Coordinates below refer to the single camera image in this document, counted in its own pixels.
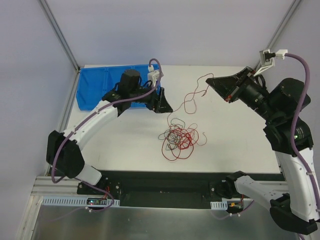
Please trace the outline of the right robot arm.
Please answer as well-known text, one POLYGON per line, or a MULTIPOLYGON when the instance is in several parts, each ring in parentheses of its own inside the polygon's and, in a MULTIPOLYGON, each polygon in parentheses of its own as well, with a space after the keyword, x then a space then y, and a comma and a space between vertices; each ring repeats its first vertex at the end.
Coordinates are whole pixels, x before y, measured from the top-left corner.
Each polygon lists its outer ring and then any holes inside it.
POLYGON ((283 79, 272 91, 256 82, 251 68, 224 77, 210 77, 206 83, 227 103, 242 101, 265 120, 264 133, 275 153, 278 166, 288 186, 287 193, 277 193, 237 171, 215 187, 226 199, 239 194, 266 208, 283 230, 307 236, 317 230, 320 208, 319 191, 313 166, 313 139, 309 126, 296 113, 304 83, 283 79))

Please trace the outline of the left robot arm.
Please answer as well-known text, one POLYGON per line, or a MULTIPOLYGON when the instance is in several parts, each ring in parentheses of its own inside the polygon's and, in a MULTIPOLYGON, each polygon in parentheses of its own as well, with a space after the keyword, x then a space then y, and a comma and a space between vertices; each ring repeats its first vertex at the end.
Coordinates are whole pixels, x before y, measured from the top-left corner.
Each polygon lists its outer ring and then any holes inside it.
POLYGON ((132 103, 144 104, 157 113, 171 113, 173 109, 160 86, 161 70, 148 67, 148 80, 142 84, 140 73, 135 69, 125 70, 120 81, 107 92, 96 107, 76 125, 63 132, 52 131, 48 136, 46 162, 52 170, 60 171, 69 179, 88 183, 88 188, 99 195, 105 191, 102 173, 87 164, 82 149, 103 126, 118 118, 132 103))

